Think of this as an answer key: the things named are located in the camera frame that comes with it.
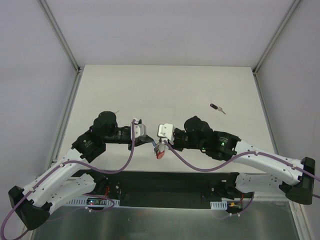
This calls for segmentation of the keyring with red tag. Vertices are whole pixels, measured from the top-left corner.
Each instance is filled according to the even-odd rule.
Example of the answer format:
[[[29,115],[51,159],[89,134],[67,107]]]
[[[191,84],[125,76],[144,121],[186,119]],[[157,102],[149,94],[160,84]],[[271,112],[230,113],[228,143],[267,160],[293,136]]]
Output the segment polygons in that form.
[[[153,151],[156,159],[160,160],[165,155],[166,145],[161,141],[158,141],[156,143],[157,145],[153,148]]]

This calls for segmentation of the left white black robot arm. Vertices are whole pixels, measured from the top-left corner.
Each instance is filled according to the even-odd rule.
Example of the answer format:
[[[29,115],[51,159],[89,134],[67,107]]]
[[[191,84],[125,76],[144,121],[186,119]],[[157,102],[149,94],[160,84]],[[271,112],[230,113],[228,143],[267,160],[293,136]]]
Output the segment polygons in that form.
[[[45,173],[24,187],[15,185],[8,191],[12,212],[27,230],[39,228],[55,210],[73,198],[105,191],[103,175],[107,172],[92,166],[91,162],[106,151],[107,144],[124,144],[132,152],[135,147],[153,141],[142,120],[135,118],[129,126],[119,127],[114,112],[101,112],[92,126]]]

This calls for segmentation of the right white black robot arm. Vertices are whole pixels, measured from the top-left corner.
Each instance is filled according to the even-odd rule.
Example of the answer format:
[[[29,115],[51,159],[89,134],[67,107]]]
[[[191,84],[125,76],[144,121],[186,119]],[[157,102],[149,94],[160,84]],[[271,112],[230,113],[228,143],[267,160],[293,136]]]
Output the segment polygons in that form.
[[[236,180],[225,184],[230,197],[251,192],[282,192],[298,204],[311,205],[315,180],[315,160],[309,157],[294,159],[269,153],[240,139],[238,136],[216,131],[199,117],[189,118],[184,129],[172,127],[169,147],[174,152],[199,150],[208,157],[228,163],[246,165],[261,174],[240,173]]]

